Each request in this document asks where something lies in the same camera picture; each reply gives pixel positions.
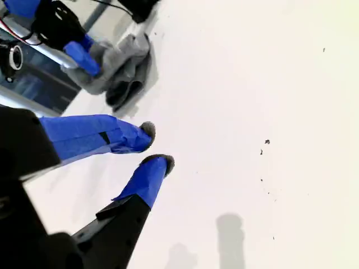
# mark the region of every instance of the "silver tube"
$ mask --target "silver tube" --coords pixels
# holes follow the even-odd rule
[[[109,3],[111,3],[111,0],[103,0],[102,1],[105,4],[98,4],[94,12],[91,13],[90,17],[87,19],[87,21],[84,23],[82,28],[85,29],[86,33],[88,33],[92,26],[94,26],[95,22],[99,19],[99,17],[102,15],[103,12],[108,8]]]
[[[16,23],[11,18],[5,17],[3,20],[7,24],[7,26],[12,31],[14,31],[15,34],[17,34],[18,36],[26,36],[30,33],[30,31],[28,29],[22,27],[21,25]],[[0,24],[0,28],[7,31],[7,29],[2,24]],[[40,40],[36,37],[36,35],[33,35],[26,42],[28,42],[29,44],[37,44],[40,42]],[[77,67],[77,63],[70,56],[66,55],[64,52],[60,52],[59,50],[52,49],[45,44],[33,46],[33,48],[36,49],[38,52],[49,57],[51,60],[57,62],[58,64],[66,67],[66,68],[76,68]]]

